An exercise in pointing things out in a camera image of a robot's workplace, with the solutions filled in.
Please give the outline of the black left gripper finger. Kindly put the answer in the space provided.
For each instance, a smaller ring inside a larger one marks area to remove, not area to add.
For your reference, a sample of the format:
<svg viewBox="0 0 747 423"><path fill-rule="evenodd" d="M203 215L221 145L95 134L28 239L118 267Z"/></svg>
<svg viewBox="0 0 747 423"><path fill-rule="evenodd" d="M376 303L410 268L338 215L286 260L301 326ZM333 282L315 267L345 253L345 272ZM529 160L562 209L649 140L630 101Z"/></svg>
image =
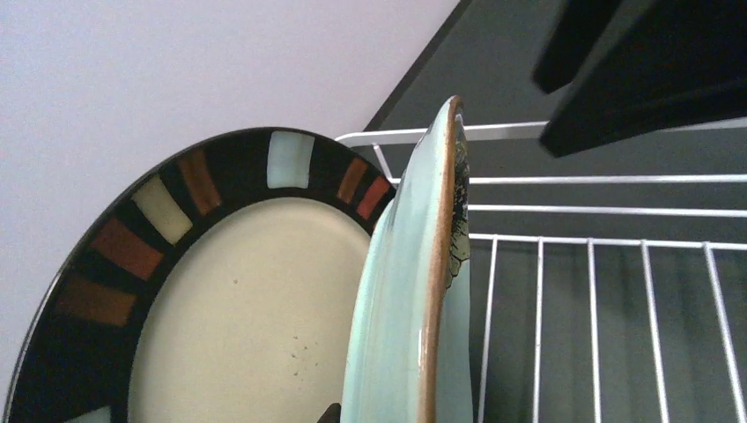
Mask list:
<svg viewBox="0 0 747 423"><path fill-rule="evenodd" d="M339 403L328 406L317 423L340 423L342 407Z"/></svg>

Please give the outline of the white wire dish rack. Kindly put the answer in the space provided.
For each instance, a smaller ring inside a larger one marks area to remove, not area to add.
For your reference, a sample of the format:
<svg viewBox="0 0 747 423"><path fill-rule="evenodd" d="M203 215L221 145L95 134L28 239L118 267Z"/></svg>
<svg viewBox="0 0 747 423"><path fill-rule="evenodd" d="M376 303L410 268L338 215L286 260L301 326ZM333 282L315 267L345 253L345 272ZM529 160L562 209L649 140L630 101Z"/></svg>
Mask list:
<svg viewBox="0 0 747 423"><path fill-rule="evenodd" d="M746 419L746 121L563 159L473 125L476 422Z"/></svg>

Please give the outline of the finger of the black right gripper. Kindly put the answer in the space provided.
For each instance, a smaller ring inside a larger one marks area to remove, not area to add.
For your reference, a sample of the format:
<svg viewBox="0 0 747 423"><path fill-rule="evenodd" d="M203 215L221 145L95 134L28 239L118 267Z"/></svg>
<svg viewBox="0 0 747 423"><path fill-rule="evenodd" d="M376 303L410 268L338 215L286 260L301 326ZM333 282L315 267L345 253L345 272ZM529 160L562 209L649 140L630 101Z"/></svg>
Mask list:
<svg viewBox="0 0 747 423"><path fill-rule="evenodd" d="M743 1L621 1L540 137L556 157L746 114Z"/></svg>
<svg viewBox="0 0 747 423"><path fill-rule="evenodd" d="M620 4L620 0L565 2L532 73L543 93L556 92L573 81Z"/></svg>

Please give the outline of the green flower plate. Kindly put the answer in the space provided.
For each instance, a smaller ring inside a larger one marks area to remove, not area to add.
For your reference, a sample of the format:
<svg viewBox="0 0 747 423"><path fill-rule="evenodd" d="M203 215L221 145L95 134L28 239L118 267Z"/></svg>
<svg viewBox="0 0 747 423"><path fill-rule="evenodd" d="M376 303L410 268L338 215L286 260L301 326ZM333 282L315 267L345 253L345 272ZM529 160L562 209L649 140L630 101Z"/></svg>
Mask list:
<svg viewBox="0 0 747 423"><path fill-rule="evenodd" d="M471 422L470 165L462 100L416 143L373 231L344 371L344 422Z"/></svg>

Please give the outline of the black striped rim dinner plate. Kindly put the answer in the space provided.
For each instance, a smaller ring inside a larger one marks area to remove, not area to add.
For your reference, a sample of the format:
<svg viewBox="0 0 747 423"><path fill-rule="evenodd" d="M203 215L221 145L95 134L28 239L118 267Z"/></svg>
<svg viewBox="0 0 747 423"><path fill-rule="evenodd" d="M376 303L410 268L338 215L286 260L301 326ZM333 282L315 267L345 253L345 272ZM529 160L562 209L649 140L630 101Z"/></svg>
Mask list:
<svg viewBox="0 0 747 423"><path fill-rule="evenodd" d="M213 137L97 219L34 318L6 422L317 422L341 404L395 190L314 133Z"/></svg>

